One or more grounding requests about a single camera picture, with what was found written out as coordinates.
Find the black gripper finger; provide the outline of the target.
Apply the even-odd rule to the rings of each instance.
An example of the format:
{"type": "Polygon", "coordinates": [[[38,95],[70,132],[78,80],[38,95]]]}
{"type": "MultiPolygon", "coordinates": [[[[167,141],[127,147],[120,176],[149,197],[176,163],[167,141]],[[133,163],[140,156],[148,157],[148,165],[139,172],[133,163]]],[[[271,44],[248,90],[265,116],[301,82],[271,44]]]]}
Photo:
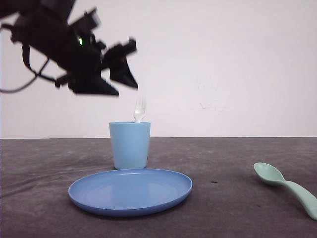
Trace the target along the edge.
{"type": "Polygon", "coordinates": [[[102,79],[101,74],[75,74],[68,82],[75,94],[118,96],[119,92],[102,79]]]}
{"type": "Polygon", "coordinates": [[[119,58],[109,65],[110,79],[132,88],[138,88],[126,58],[119,58]]]}

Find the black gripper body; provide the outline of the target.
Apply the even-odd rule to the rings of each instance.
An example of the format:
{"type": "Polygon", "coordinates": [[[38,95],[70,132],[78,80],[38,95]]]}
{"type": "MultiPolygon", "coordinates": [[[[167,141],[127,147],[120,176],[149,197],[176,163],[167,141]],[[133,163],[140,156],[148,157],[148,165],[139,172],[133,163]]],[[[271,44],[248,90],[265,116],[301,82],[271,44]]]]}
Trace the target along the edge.
{"type": "Polygon", "coordinates": [[[96,40],[93,29],[100,23],[96,8],[84,12],[80,18],[68,24],[71,11],[71,7],[52,9],[57,26],[53,31],[57,37],[54,43],[58,44],[58,48],[53,50],[54,55],[51,59],[67,72],[57,78],[57,87],[68,84],[75,74],[101,74],[103,70],[109,69],[113,61],[119,58],[127,59],[127,55],[137,50],[134,38],[130,38],[125,44],[117,43],[111,48],[96,40]]]}

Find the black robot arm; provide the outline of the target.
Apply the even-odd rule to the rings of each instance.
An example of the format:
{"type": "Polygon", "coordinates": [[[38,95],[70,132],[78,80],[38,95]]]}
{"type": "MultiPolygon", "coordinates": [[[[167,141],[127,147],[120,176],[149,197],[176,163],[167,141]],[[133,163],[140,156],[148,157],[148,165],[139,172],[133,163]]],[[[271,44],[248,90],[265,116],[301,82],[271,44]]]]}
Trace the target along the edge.
{"type": "Polygon", "coordinates": [[[22,59],[30,68],[30,49],[44,54],[65,70],[65,75],[52,78],[41,71],[33,71],[35,77],[51,81],[56,87],[67,85],[76,94],[118,95],[118,91],[101,76],[110,70],[110,78],[132,88],[137,88],[128,63],[127,55],[136,51],[136,41],[107,48],[97,41],[93,30],[99,19],[95,9],[85,12],[69,24],[72,0],[3,0],[1,17],[18,13],[13,25],[3,23],[1,29],[11,31],[12,42],[22,45],[22,59]]]}

